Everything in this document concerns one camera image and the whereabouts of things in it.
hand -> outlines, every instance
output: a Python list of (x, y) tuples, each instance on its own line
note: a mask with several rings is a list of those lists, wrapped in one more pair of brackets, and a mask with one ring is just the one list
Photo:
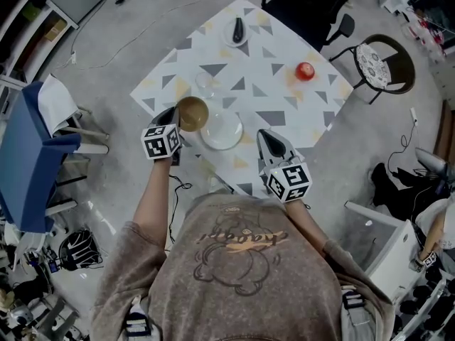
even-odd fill
[(409, 264), (409, 268), (413, 271), (416, 271), (417, 273), (420, 273), (424, 267), (425, 264), (420, 261), (419, 258), (412, 260)]

small white dish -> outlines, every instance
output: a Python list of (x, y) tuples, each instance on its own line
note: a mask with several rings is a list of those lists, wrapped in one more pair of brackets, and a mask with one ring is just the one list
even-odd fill
[(243, 124), (234, 111), (206, 102), (208, 120), (200, 130), (202, 140), (211, 148), (223, 151), (235, 146), (243, 134)]
[(234, 35), (234, 29), (235, 29), (235, 19), (231, 20), (229, 23), (226, 24), (225, 28), (223, 29), (223, 32), (221, 34), (221, 37), (223, 38), (223, 41), (225, 42), (226, 45), (236, 48), (240, 47), (241, 45), (244, 45), (246, 41), (250, 38), (251, 34), (251, 29), (245, 24), (245, 21), (242, 19), (243, 23), (243, 39), (239, 43), (234, 43), (232, 41), (232, 36)]

table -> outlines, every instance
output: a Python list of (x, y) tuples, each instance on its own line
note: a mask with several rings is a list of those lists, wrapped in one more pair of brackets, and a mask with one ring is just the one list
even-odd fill
[[(250, 37), (241, 47), (231, 48), (221, 34), (236, 16), (244, 18)], [(302, 61), (316, 70), (310, 82), (295, 78), (295, 67)], [(205, 71), (215, 80), (211, 101), (236, 112), (244, 134), (238, 145), (226, 151), (208, 148), (199, 133), (181, 134), (194, 154), (227, 184), (257, 197), (267, 196), (258, 176), (262, 164), (257, 131), (272, 129), (305, 156), (331, 128), (353, 91), (332, 64), (283, 23), (247, 0), (236, 0), (173, 49), (131, 96), (155, 116), (180, 98), (198, 96), (195, 78)]]
[(38, 112), (42, 82), (22, 90), (0, 147), (0, 206), (23, 232), (52, 227), (46, 205), (65, 154), (80, 147), (79, 134), (51, 138)]

backpack strap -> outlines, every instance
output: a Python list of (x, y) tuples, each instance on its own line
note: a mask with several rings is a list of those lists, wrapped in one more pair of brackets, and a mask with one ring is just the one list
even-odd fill
[(366, 300), (355, 286), (342, 286), (341, 332), (343, 341), (375, 341), (376, 322), (366, 308)]

white cloth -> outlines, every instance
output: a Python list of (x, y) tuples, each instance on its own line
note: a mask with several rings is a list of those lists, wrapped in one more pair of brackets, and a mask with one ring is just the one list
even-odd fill
[(385, 89), (390, 81), (386, 64), (368, 44), (360, 44), (355, 49), (355, 57), (363, 75), (370, 85)]
[(444, 249), (455, 248), (455, 195), (452, 194), (449, 198), (432, 203), (425, 211), (422, 211), (417, 216), (415, 223), (423, 231), (425, 236), (428, 236), (434, 219), (441, 212), (446, 210), (444, 220), (444, 235), (439, 240), (438, 245)]
[(52, 75), (45, 79), (38, 93), (38, 109), (50, 136), (67, 127), (66, 120), (78, 111), (68, 89)]

